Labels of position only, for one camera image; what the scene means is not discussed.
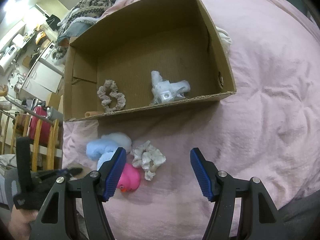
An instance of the open cardboard box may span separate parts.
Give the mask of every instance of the open cardboard box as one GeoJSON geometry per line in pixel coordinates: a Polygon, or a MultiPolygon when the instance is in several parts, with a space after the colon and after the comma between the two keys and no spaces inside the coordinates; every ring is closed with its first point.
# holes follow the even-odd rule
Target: open cardboard box
{"type": "Polygon", "coordinates": [[[64,79],[66,121],[174,110],[236,93],[228,57],[201,0],[139,0],[105,17],[70,43],[64,79]],[[149,106],[152,70],[170,82],[187,80],[188,99],[149,106]],[[125,95],[124,109],[85,118],[88,111],[105,112],[97,90],[106,79],[125,95]]]}

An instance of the suitcase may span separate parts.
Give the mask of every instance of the suitcase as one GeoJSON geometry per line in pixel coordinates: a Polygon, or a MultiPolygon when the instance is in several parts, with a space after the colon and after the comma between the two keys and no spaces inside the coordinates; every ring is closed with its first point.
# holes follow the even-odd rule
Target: suitcase
{"type": "MultiPolygon", "coordinates": [[[[41,106],[36,106],[34,108],[34,112],[36,112],[36,114],[39,114],[43,117],[47,116],[47,110],[43,109],[41,106]]],[[[36,134],[36,126],[37,126],[37,122],[38,122],[38,118],[36,118],[35,116],[33,116],[31,118],[31,122],[30,122],[30,129],[29,129],[29,137],[31,139],[35,139],[35,134],[36,134]]],[[[41,132],[40,132],[40,138],[39,138],[39,143],[41,144],[48,144],[49,141],[49,133],[50,133],[50,127],[51,125],[47,122],[42,122],[42,126],[41,126],[41,132]]]]}

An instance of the beige scrunchie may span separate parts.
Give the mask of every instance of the beige scrunchie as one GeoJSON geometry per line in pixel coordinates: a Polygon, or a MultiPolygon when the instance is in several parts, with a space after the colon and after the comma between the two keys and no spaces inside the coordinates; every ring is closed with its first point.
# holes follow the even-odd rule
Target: beige scrunchie
{"type": "Polygon", "coordinates": [[[102,100],[101,104],[106,109],[106,113],[111,113],[113,111],[119,111],[125,106],[124,94],[118,92],[118,87],[113,80],[106,80],[104,85],[99,87],[97,91],[98,97],[102,100]],[[110,97],[106,95],[108,89],[111,89],[110,96],[117,99],[117,104],[113,108],[109,108],[111,103],[110,97]]]}

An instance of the metal screw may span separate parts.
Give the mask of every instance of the metal screw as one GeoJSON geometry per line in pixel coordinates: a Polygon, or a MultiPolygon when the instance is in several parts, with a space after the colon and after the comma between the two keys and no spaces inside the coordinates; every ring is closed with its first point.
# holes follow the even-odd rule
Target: metal screw
{"type": "Polygon", "coordinates": [[[252,178],[252,181],[253,181],[254,183],[257,183],[257,184],[258,184],[258,183],[260,183],[261,180],[260,180],[258,177],[253,177],[253,178],[252,178]]]}
{"type": "Polygon", "coordinates": [[[56,182],[58,182],[58,183],[64,182],[64,177],[59,177],[59,178],[57,178],[56,182]]]}
{"type": "Polygon", "coordinates": [[[99,172],[98,172],[98,171],[92,171],[92,172],[90,172],[90,177],[92,177],[92,178],[98,177],[98,175],[99,175],[99,172]]]}
{"type": "Polygon", "coordinates": [[[218,175],[219,175],[220,177],[226,177],[227,174],[228,174],[228,173],[226,173],[225,171],[219,171],[219,172],[218,172],[218,175]]]}

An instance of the pink blanket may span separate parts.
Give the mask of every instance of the pink blanket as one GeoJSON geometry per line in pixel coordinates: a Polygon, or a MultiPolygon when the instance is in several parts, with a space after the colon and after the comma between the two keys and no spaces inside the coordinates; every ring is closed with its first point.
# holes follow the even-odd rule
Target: pink blanket
{"type": "MultiPolygon", "coordinates": [[[[117,239],[201,239],[213,204],[202,197],[192,171],[193,147],[236,178],[261,178],[278,208],[320,189],[319,29],[285,0],[202,1],[233,41],[236,95],[198,111],[112,126],[64,124],[64,166],[95,169],[85,146],[98,130],[125,132],[134,147],[150,140],[167,157],[153,181],[143,180],[134,193],[116,191],[104,205],[117,239]]],[[[239,212],[237,201],[233,235],[239,212]]]]}

